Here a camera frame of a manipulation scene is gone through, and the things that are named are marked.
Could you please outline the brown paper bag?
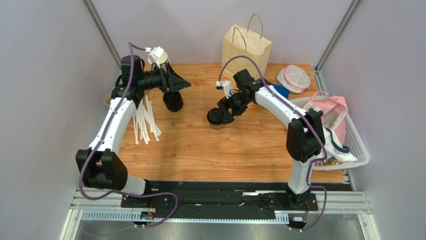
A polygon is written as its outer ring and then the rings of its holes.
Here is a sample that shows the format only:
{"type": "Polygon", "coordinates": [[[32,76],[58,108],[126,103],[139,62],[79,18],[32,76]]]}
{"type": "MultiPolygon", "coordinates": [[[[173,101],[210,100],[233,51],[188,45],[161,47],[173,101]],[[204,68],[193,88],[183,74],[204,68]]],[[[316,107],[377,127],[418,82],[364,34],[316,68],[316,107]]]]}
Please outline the brown paper bag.
{"type": "Polygon", "coordinates": [[[222,39],[223,76],[233,79],[241,71],[248,70],[254,79],[264,75],[269,61],[273,42],[249,27],[234,24],[222,39]]]}

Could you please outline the single paper cup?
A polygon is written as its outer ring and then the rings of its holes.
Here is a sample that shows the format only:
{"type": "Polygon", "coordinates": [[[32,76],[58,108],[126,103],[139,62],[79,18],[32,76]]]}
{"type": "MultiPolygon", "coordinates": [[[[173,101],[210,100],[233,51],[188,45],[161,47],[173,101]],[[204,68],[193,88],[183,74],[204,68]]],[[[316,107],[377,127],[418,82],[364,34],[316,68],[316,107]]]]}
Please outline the single paper cup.
{"type": "Polygon", "coordinates": [[[219,131],[219,130],[221,130],[224,127],[224,125],[222,123],[221,124],[209,123],[209,126],[214,131],[219,131]]]}

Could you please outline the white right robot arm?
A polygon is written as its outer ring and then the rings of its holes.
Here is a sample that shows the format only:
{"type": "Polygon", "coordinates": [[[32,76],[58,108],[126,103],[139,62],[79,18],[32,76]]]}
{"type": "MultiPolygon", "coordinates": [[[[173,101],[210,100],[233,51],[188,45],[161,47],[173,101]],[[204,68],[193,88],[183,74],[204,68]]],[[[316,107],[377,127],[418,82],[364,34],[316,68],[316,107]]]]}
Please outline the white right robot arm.
{"type": "Polygon", "coordinates": [[[232,123],[250,103],[264,107],[278,118],[287,129],[286,149],[293,160],[285,191],[290,204],[301,205],[311,192],[312,161],[326,152],[322,112],[297,107],[283,97],[272,83],[264,78],[254,79],[246,69],[236,73],[233,78],[236,89],[230,81],[219,79],[216,82],[216,89],[223,91],[224,97],[217,103],[217,108],[209,111],[209,124],[223,126],[232,123]]]}

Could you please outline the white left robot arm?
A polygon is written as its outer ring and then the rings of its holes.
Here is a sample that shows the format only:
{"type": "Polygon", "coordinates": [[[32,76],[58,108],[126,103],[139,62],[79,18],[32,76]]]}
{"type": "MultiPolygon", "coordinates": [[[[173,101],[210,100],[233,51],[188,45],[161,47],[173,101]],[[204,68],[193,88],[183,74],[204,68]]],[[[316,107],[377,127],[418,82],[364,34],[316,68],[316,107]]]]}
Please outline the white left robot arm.
{"type": "Polygon", "coordinates": [[[163,54],[158,59],[150,56],[151,66],[145,71],[145,61],[139,56],[124,56],[121,59],[121,75],[111,92],[108,114],[96,138],[87,149],[80,149],[75,160],[80,172],[79,188],[87,187],[111,190],[124,195],[151,194],[147,179],[129,174],[119,158],[119,150],[128,123],[142,105],[146,90],[160,89],[166,96],[177,97],[166,106],[177,112],[183,106],[180,90],[191,83],[179,76],[172,68],[169,58],[163,54]]]}

